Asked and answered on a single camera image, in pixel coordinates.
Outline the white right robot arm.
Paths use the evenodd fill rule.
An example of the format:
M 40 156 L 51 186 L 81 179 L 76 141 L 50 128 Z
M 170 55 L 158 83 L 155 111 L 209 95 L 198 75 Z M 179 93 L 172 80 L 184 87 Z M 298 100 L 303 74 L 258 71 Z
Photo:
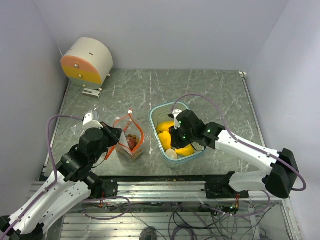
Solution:
M 220 186 L 224 197 L 231 198 L 242 191 L 268 191 L 281 199 L 290 196 L 299 174 L 291 150 L 284 148 L 278 151 L 255 144 L 216 122 L 204 123 L 188 109 L 175 109 L 169 117 L 173 119 L 169 132 L 174 148 L 181 149 L 197 143 L 205 149 L 234 155 L 258 169 L 254 172 L 232 173 L 229 181 Z

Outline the bunch of brown longans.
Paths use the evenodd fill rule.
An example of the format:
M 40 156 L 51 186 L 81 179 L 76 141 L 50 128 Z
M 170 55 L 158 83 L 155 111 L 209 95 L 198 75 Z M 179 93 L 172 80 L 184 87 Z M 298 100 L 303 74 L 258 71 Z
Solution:
M 133 151 L 140 142 L 141 131 L 131 119 L 125 124 L 123 131 L 128 144 L 128 148 Z

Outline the orange-brown fruit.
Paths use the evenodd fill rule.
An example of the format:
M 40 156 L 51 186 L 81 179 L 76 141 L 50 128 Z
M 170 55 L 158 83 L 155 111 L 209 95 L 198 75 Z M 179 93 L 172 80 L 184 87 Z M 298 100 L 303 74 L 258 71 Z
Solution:
M 140 155 L 142 155 L 142 153 L 143 153 L 141 150 L 133 152 L 130 149 L 127 149 L 127 148 L 116 148 L 116 151 L 118 153 L 126 156 L 127 158 L 131 158 L 131 159 L 136 159 Z

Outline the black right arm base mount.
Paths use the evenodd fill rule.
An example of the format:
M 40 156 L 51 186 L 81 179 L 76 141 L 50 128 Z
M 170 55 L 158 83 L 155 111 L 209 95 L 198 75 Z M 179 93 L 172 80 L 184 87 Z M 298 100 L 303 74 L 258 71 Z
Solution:
M 219 181 L 207 181 L 201 189 L 207 199 L 248 199 L 249 192 L 235 191 L 228 183 Z

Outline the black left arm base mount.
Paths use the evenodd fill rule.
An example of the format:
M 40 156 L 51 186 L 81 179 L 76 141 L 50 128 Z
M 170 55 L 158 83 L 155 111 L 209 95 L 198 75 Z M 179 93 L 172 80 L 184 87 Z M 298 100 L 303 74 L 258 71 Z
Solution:
M 93 172 L 89 172 L 83 182 L 90 190 L 89 199 L 115 197 L 118 193 L 118 184 L 112 179 L 102 179 Z

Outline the light blue fruit basket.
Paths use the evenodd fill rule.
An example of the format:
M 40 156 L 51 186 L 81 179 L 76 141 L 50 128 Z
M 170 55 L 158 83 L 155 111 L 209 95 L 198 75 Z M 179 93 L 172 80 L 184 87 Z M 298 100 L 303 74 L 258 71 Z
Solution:
M 178 112 L 189 109 L 183 102 L 175 103 L 172 101 L 155 106 L 149 112 L 149 121 L 157 145 L 165 163 L 171 169 L 186 165 L 205 153 L 205 148 L 195 142 L 185 147 L 178 147 L 172 136 L 175 129 L 174 118 L 170 117 L 172 107 Z

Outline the clear zip bag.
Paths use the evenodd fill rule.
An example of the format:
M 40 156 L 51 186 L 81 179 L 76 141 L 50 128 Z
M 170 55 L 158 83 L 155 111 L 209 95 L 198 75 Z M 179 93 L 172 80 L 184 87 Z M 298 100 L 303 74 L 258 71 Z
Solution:
M 74 126 L 72 131 L 79 139 L 75 149 L 89 156 L 92 164 L 96 164 L 102 156 L 108 159 L 113 151 L 132 161 L 144 152 L 146 136 L 131 109 L 127 115 L 117 117 L 111 125 L 99 121 L 96 109 L 90 110 L 83 117 L 82 124 Z

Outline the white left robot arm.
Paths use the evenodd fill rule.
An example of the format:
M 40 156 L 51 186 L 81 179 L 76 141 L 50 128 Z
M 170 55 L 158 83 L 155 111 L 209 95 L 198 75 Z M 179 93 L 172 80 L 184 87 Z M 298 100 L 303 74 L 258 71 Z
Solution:
M 11 240 L 40 240 L 66 212 L 88 198 L 98 198 L 103 181 L 93 165 L 123 136 L 123 130 L 98 122 L 87 129 L 27 203 L 0 218 L 0 230 Z

